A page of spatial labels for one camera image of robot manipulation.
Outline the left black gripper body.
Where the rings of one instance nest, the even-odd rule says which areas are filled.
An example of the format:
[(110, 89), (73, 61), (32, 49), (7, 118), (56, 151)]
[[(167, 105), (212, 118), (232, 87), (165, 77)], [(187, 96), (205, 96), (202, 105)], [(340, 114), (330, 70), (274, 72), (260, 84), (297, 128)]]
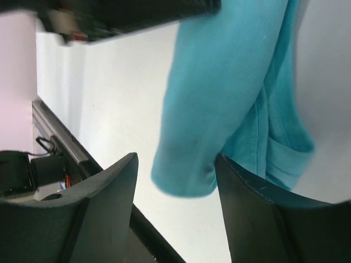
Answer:
[(7, 0), (1, 13), (33, 12), (46, 32), (60, 35), (65, 43), (97, 42), (134, 31), (214, 14), (221, 1), (202, 0)]

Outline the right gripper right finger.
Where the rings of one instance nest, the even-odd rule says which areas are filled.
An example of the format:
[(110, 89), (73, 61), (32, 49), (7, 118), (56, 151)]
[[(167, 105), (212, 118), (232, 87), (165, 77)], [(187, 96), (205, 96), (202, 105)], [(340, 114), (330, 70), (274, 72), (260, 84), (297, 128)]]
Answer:
[(232, 262), (350, 262), (350, 201), (297, 195), (222, 155), (216, 176)]

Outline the turquoise t-shirt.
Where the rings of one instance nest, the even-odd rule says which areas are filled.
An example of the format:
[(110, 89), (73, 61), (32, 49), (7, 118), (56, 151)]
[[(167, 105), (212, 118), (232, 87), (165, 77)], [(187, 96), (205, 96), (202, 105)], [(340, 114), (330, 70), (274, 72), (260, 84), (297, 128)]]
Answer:
[(314, 152), (295, 103), (299, 1), (223, 1), (182, 21), (151, 178), (164, 193), (202, 197), (218, 154), (291, 190)]

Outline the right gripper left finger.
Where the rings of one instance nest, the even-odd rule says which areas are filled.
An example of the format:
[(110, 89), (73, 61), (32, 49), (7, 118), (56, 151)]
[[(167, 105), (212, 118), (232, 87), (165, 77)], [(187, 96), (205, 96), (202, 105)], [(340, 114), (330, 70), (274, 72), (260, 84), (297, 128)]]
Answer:
[(129, 153), (47, 199), (1, 203), (1, 262), (121, 262), (138, 175)]

